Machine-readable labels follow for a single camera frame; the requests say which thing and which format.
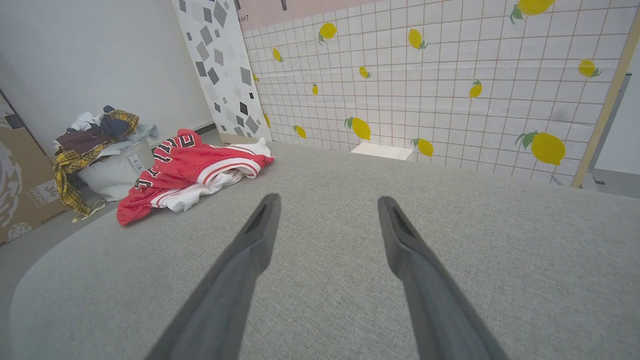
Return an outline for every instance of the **gray fabric surface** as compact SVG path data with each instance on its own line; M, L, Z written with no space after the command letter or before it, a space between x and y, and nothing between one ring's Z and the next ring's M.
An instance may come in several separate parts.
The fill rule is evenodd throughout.
M272 143L254 180L53 248L11 310L16 359L140 359L258 201L282 196L241 359L415 359L376 201L393 196L512 359L640 354L640 200Z

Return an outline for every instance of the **lemon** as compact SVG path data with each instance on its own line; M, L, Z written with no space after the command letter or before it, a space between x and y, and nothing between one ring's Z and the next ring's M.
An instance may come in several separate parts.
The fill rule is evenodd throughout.
M482 93L482 83L480 80L474 80L474 86L471 86L471 90L469 90L469 97L479 97Z
M301 138L303 138L303 139L307 138L307 133L305 132L305 130L302 127L294 126L293 127L293 131L297 132L298 136L300 136Z
M427 45L429 45L424 43L422 35L420 35L420 31L417 31L416 29L411 29L407 38L409 39L409 45L418 50L424 49L425 47L427 47Z
M362 76L365 79L369 79L371 77L371 73L367 72L367 68L364 66L360 67L360 76Z
M547 133L522 133L516 139L516 144L522 139L522 145L526 149L530 143L533 156L545 164L560 166L560 161L564 158L566 149L562 140Z
M522 14L526 16L540 15L555 4L556 0L520 0L514 5L509 19L515 25L513 19L523 20Z
M358 135L359 138L364 140L371 140L371 129L367 123L357 117L350 117L344 120L344 125L351 129L353 126L353 132Z
M433 155L433 145L425 139L413 139L411 140L413 146L417 146L418 150L425 154L426 156L431 157Z
M273 48L273 58L279 62L284 61L284 59L282 58L282 55L280 55L280 51L278 51L278 49L276 49L275 47Z
M580 61L580 65L578 65L578 71L587 78L594 78L602 74L602 71L596 68L596 64L594 64L593 61L585 59Z
M336 31L338 31L338 29L331 22L322 25L320 32L318 32L318 42L322 45L322 43L325 42L324 40L326 38L332 38Z

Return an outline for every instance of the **white rectangular object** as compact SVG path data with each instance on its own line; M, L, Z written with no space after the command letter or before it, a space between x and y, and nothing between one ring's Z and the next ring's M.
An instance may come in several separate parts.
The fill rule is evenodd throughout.
M393 147L386 145L377 145L374 143L361 143L351 151L354 154L365 154L379 156L381 158L407 160L413 152L412 149L404 149L402 147Z

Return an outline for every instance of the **geometric patterned panel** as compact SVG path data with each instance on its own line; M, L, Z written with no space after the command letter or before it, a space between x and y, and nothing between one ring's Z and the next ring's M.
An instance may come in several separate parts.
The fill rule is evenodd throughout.
M275 141L569 186L639 2L381 1L244 38Z
M218 131L271 140L267 122L254 121L264 113L229 1L173 0L173 6Z

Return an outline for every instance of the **white wall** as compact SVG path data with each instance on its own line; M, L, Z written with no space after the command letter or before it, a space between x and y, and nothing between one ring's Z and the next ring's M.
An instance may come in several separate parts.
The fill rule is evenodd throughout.
M169 0L0 0L0 88L52 156L109 104L160 128L212 122Z
M631 80L595 168L640 174L640 46L627 72Z

